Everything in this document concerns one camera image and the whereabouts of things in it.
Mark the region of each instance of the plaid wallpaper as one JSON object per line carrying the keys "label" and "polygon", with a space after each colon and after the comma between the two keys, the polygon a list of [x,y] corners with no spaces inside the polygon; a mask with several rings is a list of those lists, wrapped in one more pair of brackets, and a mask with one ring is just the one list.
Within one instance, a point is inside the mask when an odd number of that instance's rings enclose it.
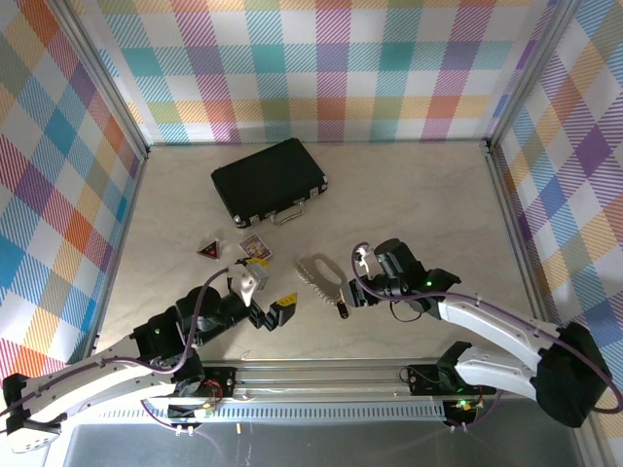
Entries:
{"label": "plaid wallpaper", "polygon": [[482,138],[557,1],[73,4],[147,139],[254,143]]}
{"label": "plaid wallpaper", "polygon": [[[584,1],[502,148],[550,317],[591,329],[623,387],[621,0]],[[623,416],[602,421],[623,465]]]}
{"label": "plaid wallpaper", "polygon": [[0,380],[80,358],[139,156],[44,0],[0,0]]}

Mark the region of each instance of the yellow object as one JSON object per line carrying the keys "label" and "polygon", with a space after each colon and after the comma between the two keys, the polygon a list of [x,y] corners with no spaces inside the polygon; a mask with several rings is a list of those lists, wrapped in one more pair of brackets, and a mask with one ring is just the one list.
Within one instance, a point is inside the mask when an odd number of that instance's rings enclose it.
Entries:
{"label": "yellow object", "polygon": [[269,262],[266,260],[262,260],[260,258],[249,258],[248,260],[246,260],[246,263],[248,265],[252,265],[254,263],[257,263],[258,265],[260,265],[262,268],[267,269],[269,266]]}
{"label": "yellow object", "polygon": [[282,299],[277,300],[275,303],[280,306],[290,306],[294,305],[298,301],[299,294],[294,293],[292,295],[288,295],[287,297],[283,297]]}

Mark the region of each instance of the black briefcase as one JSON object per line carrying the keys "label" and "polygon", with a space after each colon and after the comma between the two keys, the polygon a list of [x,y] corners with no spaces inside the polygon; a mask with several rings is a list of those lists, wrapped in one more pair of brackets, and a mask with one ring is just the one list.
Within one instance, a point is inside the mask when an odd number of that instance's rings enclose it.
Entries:
{"label": "black briefcase", "polygon": [[[279,225],[299,217],[306,200],[327,189],[327,177],[296,138],[217,168],[212,181],[239,229],[267,218]],[[296,205],[299,212],[277,220]]]}

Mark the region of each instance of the triangular sign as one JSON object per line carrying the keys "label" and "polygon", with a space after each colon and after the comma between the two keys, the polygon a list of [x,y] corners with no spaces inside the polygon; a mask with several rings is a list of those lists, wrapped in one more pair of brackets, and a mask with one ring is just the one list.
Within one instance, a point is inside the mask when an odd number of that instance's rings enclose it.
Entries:
{"label": "triangular sign", "polygon": [[205,248],[202,248],[197,253],[199,253],[202,256],[211,258],[213,260],[218,260],[219,258],[218,240],[214,240],[212,243],[207,245]]}

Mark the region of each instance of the briefcase handle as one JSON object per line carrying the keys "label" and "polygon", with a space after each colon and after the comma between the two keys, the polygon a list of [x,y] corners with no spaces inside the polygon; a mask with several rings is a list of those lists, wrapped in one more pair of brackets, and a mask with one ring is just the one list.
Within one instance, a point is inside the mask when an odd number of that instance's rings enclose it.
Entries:
{"label": "briefcase handle", "polygon": [[296,219],[297,217],[301,217],[303,214],[305,214],[305,201],[299,201],[299,207],[301,208],[301,210],[299,212],[295,212],[294,214],[290,214],[287,217],[284,217],[283,219],[281,219],[280,221],[278,221],[276,219],[276,214],[271,214],[271,220],[273,221],[273,224],[275,224],[276,226],[280,226],[282,224],[285,224],[288,221],[291,221],[292,219]]}

